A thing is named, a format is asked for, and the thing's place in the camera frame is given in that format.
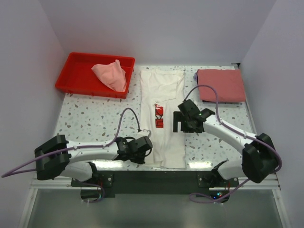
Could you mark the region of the white graphic t-shirt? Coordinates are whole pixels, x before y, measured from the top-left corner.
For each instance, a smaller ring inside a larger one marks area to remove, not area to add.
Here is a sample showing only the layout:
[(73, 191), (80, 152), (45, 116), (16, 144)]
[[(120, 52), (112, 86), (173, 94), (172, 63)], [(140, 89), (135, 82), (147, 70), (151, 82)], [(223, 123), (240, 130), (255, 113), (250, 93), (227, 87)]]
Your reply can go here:
[(140, 126), (151, 131), (148, 166), (184, 169), (185, 135), (173, 132), (173, 114), (184, 100), (184, 72), (158, 69), (140, 72)]

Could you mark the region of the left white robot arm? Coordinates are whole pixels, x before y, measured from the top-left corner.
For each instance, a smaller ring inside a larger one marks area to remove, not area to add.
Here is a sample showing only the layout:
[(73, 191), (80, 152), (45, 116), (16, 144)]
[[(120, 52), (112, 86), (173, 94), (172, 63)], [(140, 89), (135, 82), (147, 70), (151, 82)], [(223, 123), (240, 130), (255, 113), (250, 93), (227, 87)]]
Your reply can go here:
[(34, 150), (37, 179), (46, 181), (63, 176), (94, 186), (98, 182), (98, 174), (93, 161), (144, 164), (152, 148), (147, 131), (139, 132), (136, 137), (117, 137), (114, 141), (94, 144), (74, 142), (64, 135), (57, 135)]

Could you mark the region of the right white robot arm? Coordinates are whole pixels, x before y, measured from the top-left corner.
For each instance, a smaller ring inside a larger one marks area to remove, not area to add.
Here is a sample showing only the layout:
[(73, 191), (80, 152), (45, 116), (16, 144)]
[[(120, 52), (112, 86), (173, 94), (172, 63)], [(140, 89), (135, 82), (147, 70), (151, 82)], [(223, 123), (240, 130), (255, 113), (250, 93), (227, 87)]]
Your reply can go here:
[(241, 154), (238, 161), (222, 161), (208, 176), (208, 181), (221, 187), (232, 178), (245, 177), (261, 183), (282, 166), (271, 138), (242, 131), (219, 117), (210, 109), (199, 110), (190, 99), (178, 105), (173, 113), (173, 132), (209, 133), (223, 140)]

